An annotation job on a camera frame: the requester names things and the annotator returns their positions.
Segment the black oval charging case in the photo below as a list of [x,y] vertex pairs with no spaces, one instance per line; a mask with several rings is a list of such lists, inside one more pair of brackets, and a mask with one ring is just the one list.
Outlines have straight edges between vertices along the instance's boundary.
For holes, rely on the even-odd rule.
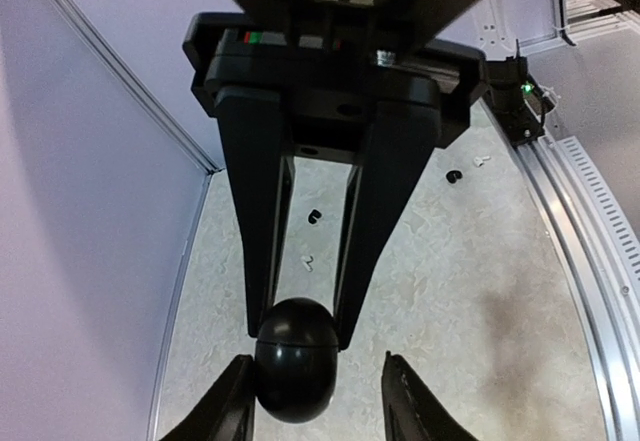
[[290,298],[274,305],[255,348],[255,394],[275,419],[301,424],[320,416],[334,394],[339,343],[320,303]]

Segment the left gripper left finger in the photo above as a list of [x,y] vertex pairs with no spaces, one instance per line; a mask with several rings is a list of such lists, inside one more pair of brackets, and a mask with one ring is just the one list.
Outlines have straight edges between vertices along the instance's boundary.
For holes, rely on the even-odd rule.
[[254,437],[254,360],[237,355],[188,415],[161,441],[250,441]]

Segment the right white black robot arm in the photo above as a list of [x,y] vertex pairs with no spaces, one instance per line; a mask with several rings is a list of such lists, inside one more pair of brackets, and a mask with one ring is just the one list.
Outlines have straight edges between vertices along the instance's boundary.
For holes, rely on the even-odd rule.
[[429,158],[488,95],[524,108],[527,62],[439,39],[479,0],[234,0],[196,15],[191,90],[217,121],[241,233],[248,333],[274,304],[298,157],[351,166],[333,323],[346,349],[377,261]]

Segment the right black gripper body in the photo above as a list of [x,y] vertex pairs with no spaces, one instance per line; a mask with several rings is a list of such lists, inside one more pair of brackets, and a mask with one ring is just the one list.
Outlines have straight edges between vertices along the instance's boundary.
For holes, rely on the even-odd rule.
[[469,126],[470,107],[484,82],[479,50],[439,39],[440,32],[479,0],[234,0],[239,12],[201,13],[183,50],[194,70],[192,93],[207,113],[228,77],[216,78],[217,57],[247,64],[242,81],[268,89],[353,81],[381,53],[405,69],[455,72],[457,85],[440,95],[446,146]]

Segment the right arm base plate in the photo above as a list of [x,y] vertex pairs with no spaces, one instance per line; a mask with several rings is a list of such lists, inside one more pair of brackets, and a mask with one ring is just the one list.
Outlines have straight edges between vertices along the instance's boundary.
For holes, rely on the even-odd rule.
[[504,127],[509,144],[516,148],[530,144],[545,135],[546,115],[545,105],[542,105],[539,114],[528,107],[509,114]]

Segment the black earbud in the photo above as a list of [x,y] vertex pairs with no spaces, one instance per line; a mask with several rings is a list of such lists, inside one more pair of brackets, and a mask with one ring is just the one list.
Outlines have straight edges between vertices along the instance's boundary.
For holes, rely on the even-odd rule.
[[446,174],[446,179],[450,184],[455,184],[457,181],[461,180],[462,177],[462,173],[458,170],[452,170]]
[[308,222],[309,222],[311,225],[314,225],[314,224],[316,224],[316,223],[317,223],[321,218],[322,218],[322,213],[321,213],[319,210],[317,210],[317,209],[313,209],[313,210],[309,213],[307,220],[308,220]]

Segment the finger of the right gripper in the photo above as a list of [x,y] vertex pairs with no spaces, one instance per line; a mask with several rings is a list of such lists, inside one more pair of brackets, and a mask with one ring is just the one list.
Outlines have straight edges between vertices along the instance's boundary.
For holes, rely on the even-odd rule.
[[433,105],[379,102],[346,188],[333,307],[339,349],[353,338],[376,264],[441,134]]
[[290,123],[274,91],[227,86],[215,116],[240,229],[247,329],[251,337],[275,301],[295,166]]

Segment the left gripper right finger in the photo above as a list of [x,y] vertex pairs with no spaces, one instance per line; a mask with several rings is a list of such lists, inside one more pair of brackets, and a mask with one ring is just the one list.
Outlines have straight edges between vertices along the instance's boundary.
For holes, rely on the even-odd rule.
[[381,378],[385,439],[475,441],[405,358],[387,351]]

